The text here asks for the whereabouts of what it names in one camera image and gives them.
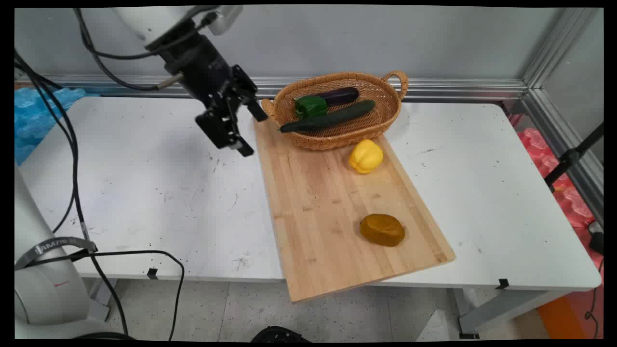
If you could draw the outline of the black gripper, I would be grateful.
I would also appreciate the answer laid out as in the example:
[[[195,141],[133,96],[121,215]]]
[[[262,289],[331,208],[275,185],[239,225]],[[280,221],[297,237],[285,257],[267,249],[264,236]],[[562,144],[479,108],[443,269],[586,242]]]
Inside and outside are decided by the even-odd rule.
[[[206,110],[195,123],[218,149],[230,148],[241,156],[254,154],[240,135],[237,112],[245,105],[256,121],[268,119],[256,98],[258,88],[239,65],[229,66],[205,35],[190,35],[187,40],[161,52],[164,69],[181,73],[180,85]]]

